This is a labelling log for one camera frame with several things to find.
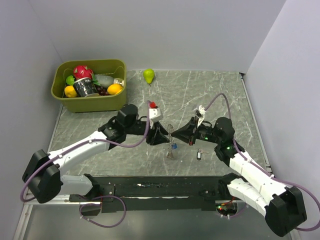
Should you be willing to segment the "metal disc with key rings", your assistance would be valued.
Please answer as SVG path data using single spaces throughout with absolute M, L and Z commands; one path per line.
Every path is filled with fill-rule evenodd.
M 174 158 L 173 146 L 174 146 L 175 142 L 174 142 L 174 138 L 172 137 L 172 133 L 174 132 L 174 127 L 171 124 L 168 124 L 167 131 L 168 131 L 169 143 L 168 143 L 168 151 L 167 151 L 166 157 L 168 159 L 173 159 Z

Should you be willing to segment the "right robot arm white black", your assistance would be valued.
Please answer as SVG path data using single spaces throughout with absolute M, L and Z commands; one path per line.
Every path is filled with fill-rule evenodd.
M 307 220 L 301 191 L 276 181 L 234 139 L 232 121 L 219 117 L 214 126 L 198 123 L 197 117 L 171 135 L 190 146 L 196 140 L 216 144 L 218 159 L 234 170 L 221 178 L 218 193 L 223 199 L 238 198 L 254 208 L 269 228 L 283 237 Z

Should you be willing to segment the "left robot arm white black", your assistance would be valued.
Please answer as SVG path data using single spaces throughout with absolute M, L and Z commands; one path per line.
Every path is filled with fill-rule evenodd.
M 25 191 L 30 190 L 38 203 L 44 204 L 58 195 L 78 195 L 93 201 L 102 194 L 100 184 L 90 174 L 67 175 L 67 171 L 83 161 L 115 147 L 134 148 L 142 142 L 150 146 L 168 143 L 168 132 L 161 125 L 161 109 L 154 102 L 147 103 L 147 115 L 139 116 L 138 107 L 125 104 L 117 115 L 88 137 L 59 150 L 46 153 L 36 151 L 22 175 Z

